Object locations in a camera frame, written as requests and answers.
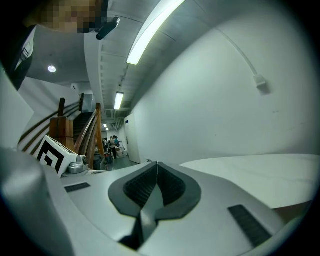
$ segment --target staircase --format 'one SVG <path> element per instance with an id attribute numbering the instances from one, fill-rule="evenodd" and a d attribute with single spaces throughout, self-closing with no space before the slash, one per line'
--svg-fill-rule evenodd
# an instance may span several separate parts
<path id="1" fill-rule="evenodd" d="M 73 120 L 73 141 L 74 144 L 76 144 L 76 141 L 83 130 L 83 128 L 86 126 L 88 120 L 92 116 L 93 113 L 81 113 L 75 120 Z M 82 141 L 82 144 L 80 146 L 79 152 L 82 152 L 84 143 L 89 136 L 89 133 L 85 134 L 84 140 Z"/>

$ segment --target gray floor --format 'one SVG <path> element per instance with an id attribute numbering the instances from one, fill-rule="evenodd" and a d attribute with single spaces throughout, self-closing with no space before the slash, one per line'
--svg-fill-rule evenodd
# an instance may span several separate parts
<path id="1" fill-rule="evenodd" d="M 108 164 L 108 171 L 116 171 L 116 170 L 120 170 L 123 168 L 135 166 L 135 165 L 137 165 L 137 163 L 131 162 L 129 160 L 129 157 L 126 156 L 123 158 L 113 159 L 113 163 Z"/>

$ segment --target white table surface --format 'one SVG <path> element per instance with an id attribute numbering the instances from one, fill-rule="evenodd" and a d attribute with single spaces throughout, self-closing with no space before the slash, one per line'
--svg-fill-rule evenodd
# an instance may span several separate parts
<path id="1" fill-rule="evenodd" d="M 319 187 L 320 156 L 270 154 L 210 158 L 181 164 L 229 180 L 270 208 L 313 199 Z"/>

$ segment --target fluorescent light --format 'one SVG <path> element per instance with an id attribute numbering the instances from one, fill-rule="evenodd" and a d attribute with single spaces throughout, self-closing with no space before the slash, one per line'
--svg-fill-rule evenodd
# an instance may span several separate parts
<path id="1" fill-rule="evenodd" d="M 185 0 L 161 0 L 143 24 L 130 51 L 127 63 L 137 65 L 148 44 L 166 19 Z"/>
<path id="2" fill-rule="evenodd" d="M 114 109 L 119 110 L 121 106 L 122 99 L 124 98 L 123 92 L 117 92 L 115 96 L 115 103 L 114 103 Z"/>
<path id="3" fill-rule="evenodd" d="M 55 66 L 48 66 L 48 70 L 49 70 L 49 72 L 51 72 L 51 73 L 54 73 L 54 72 L 57 71 L 57 69 L 56 69 Z"/>

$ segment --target ceiling light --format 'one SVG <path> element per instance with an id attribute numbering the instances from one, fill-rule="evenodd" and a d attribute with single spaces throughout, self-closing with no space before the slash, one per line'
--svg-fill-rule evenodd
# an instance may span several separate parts
<path id="1" fill-rule="evenodd" d="M 114 109 L 119 110 L 121 106 L 122 99 L 124 98 L 123 92 L 117 92 L 115 96 L 115 103 L 114 103 Z"/>
<path id="2" fill-rule="evenodd" d="M 55 66 L 48 66 L 48 70 L 49 70 L 49 72 L 51 72 L 51 73 L 54 73 L 54 72 L 57 71 L 57 69 L 56 69 Z"/>
<path id="3" fill-rule="evenodd" d="M 143 24 L 130 51 L 127 63 L 137 65 L 148 44 L 166 19 L 185 0 L 161 0 Z"/>

